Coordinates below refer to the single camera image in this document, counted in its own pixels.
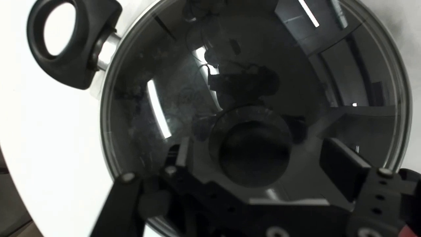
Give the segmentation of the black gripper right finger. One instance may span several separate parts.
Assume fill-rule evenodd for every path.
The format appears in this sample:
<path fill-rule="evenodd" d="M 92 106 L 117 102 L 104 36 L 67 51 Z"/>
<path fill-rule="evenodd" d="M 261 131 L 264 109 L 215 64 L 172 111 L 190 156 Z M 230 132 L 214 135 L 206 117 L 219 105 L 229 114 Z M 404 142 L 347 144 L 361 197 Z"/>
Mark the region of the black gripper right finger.
<path fill-rule="evenodd" d="M 354 205 L 347 237 L 419 237 L 421 176 L 371 167 L 336 139 L 322 143 L 319 167 L 347 202 Z"/>

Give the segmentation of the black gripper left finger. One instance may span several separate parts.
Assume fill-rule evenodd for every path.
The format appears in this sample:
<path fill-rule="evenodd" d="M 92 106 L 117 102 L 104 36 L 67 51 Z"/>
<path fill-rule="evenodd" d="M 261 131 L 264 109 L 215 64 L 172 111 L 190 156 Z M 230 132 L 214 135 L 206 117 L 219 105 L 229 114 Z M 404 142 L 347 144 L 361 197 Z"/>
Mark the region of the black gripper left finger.
<path fill-rule="evenodd" d="M 165 237 L 186 232 L 184 180 L 189 142 L 168 149 L 164 167 L 155 174 L 127 172 L 111 185 L 89 237 L 142 237 L 147 226 Z"/>

